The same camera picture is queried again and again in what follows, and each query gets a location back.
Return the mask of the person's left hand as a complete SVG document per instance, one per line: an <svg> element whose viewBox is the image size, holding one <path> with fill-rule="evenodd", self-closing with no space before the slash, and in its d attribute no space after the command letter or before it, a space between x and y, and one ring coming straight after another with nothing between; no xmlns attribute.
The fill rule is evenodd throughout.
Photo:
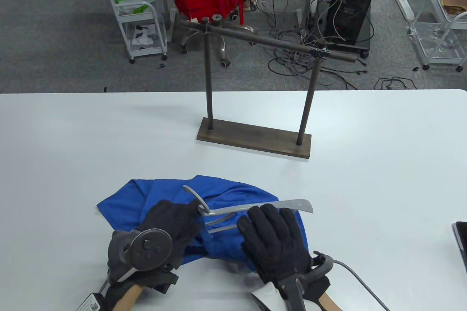
<svg viewBox="0 0 467 311"><path fill-rule="evenodd" d="M196 201L160 201L142 224L131 231L114 231L107 250L106 298L121 299L133 286L166 294L175 285L186 248L200 231Z"/></svg>

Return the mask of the person's right hand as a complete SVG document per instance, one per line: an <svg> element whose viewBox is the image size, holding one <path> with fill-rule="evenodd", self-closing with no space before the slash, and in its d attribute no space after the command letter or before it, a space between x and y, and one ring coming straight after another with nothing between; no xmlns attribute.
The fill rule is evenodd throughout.
<svg viewBox="0 0 467 311"><path fill-rule="evenodd" d="M244 238L242 250L264 283L272 283L283 300L289 299L284 281L305 276L322 266L323 255L311 257L297 218L290 208L272 204L251 207L237 221Z"/></svg>

